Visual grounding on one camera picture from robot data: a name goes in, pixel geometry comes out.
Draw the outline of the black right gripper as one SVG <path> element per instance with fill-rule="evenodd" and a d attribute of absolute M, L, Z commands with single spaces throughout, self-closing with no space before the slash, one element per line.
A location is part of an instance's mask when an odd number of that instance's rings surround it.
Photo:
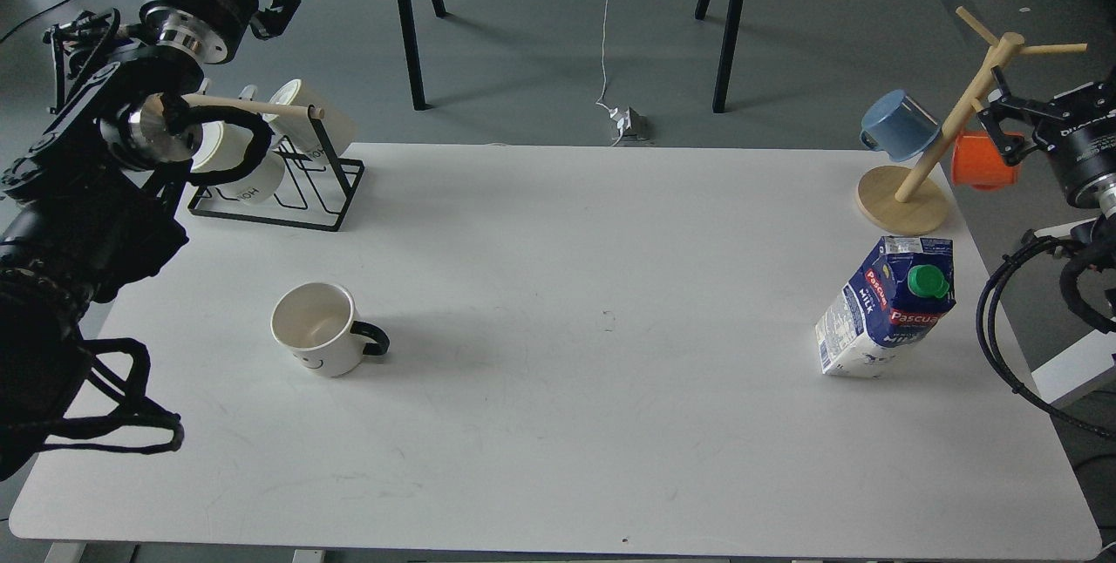
<path fill-rule="evenodd" d="M 1059 93 L 1047 103 L 1055 118 L 1043 120 L 1047 107 L 1012 94 L 1000 66 L 992 66 L 990 74 L 994 82 L 990 106 L 977 111 L 977 120 L 1006 166 L 1019 166 L 1038 146 L 1032 139 L 1011 137 L 1001 123 L 1014 120 L 1032 125 L 1041 120 L 1038 145 L 1064 190 L 1065 201 L 1075 208 L 1099 206 L 1099 193 L 1112 185 L 1115 171 L 1113 82 L 1091 82 Z"/>

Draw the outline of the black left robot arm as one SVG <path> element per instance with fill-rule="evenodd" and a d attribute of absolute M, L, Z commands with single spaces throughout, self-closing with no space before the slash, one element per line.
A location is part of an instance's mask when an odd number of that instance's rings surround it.
<path fill-rule="evenodd" d="M 102 438 L 128 424 L 170 432 L 135 454 L 177 451 L 179 416 L 146 395 L 147 349 L 88 340 L 81 317 L 187 244 L 183 189 L 243 180 L 275 133 L 258 113 L 187 103 L 204 65 L 247 31 L 283 34 L 302 0 L 146 0 L 137 23 L 81 12 L 44 34 L 52 48 L 51 125 L 3 173 L 19 214 L 3 233 L 3 476 L 36 454 L 121 454 Z"/>

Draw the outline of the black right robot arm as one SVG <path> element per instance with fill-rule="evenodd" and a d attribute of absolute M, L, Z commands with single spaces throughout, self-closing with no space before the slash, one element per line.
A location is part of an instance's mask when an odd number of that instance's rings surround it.
<path fill-rule="evenodd" d="M 990 73 L 994 90 L 984 109 L 977 112 L 977 118 L 1006 166 L 1020 165 L 1030 153 L 1043 153 L 1068 206 L 1099 210 L 1099 217 L 1084 232 L 1072 233 L 1077 248 L 1064 267 L 1059 286 L 1072 314 L 1094 330 L 1109 333 L 1113 319 L 1084 300 L 1078 278 L 1088 268 L 1113 267 L 1113 75 L 1040 102 L 1012 94 L 999 66 L 991 67 Z"/>

